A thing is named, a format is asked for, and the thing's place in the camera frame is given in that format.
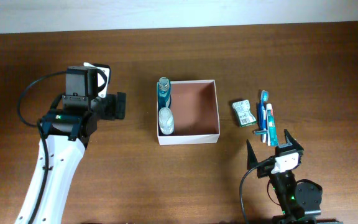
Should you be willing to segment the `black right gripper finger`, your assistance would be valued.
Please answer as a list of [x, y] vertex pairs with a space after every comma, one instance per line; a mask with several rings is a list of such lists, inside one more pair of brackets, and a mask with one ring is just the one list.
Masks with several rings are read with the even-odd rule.
[[246, 141], [246, 146], [247, 146], [247, 169], [251, 170], [257, 166], [258, 160], [256, 158], [256, 155], [254, 153], [254, 150], [249, 140]]
[[284, 136], [286, 139], [286, 145], [284, 147], [285, 151], [290, 151], [290, 150], [296, 150], [296, 151], [302, 151], [303, 147], [298, 143], [298, 141], [291, 136], [291, 134], [289, 133], [289, 131], [287, 129], [284, 129]]

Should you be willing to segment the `green white soap packet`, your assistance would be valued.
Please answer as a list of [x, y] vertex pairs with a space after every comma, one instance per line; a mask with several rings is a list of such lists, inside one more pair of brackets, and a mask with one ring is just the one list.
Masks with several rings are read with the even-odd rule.
[[249, 100], [234, 102], [232, 108], [240, 127], [250, 126], [257, 123], [255, 116], [250, 112]]

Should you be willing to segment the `clear gel bottle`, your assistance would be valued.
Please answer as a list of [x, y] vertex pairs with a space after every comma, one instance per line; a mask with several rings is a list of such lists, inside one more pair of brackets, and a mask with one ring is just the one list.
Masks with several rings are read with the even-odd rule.
[[158, 112], [158, 125], [164, 135], [170, 135], [174, 131], [174, 118], [170, 108], [163, 107]]

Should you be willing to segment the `blue mouthwash bottle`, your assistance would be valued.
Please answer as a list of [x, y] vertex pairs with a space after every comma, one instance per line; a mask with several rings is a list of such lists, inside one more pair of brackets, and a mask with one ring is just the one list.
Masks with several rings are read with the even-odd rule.
[[161, 77], [157, 83], [158, 109], [171, 105], [171, 83], [166, 77]]

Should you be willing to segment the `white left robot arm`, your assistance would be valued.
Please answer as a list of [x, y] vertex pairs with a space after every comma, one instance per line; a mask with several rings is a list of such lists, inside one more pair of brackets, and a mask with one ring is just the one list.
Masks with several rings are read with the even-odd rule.
[[98, 121], [125, 117], [126, 94], [107, 93], [109, 65], [85, 62], [62, 75], [65, 91], [34, 124], [39, 153], [16, 223], [61, 223], [74, 173]]

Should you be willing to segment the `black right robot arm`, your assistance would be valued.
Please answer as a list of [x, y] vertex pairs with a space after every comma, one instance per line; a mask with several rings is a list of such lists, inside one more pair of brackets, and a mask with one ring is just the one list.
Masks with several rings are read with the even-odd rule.
[[246, 142], [247, 172], [243, 175], [239, 185], [244, 221], [249, 222], [243, 201], [243, 185], [246, 177], [255, 170], [258, 178], [269, 178], [267, 185], [273, 187], [278, 205], [282, 210], [281, 215], [272, 218], [272, 223], [338, 223], [333, 219], [317, 219], [321, 215], [323, 188], [308, 179], [295, 179], [293, 170], [300, 166], [304, 149], [287, 129], [284, 130], [284, 135], [286, 143], [276, 146], [275, 154], [260, 162], [257, 160], [250, 142]]

